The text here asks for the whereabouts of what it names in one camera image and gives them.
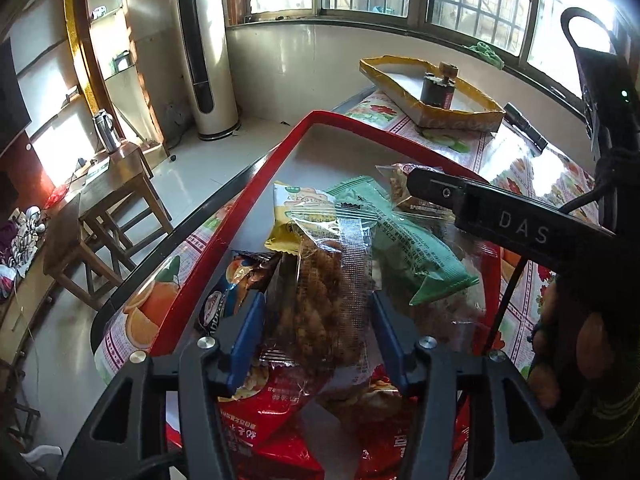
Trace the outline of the operator right hand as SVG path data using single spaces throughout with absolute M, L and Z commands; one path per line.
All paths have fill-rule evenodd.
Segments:
M 602 315 L 582 288 L 562 275 L 544 294 L 532 345 L 528 385 L 545 410 L 582 382 L 601 378 L 614 362 Z

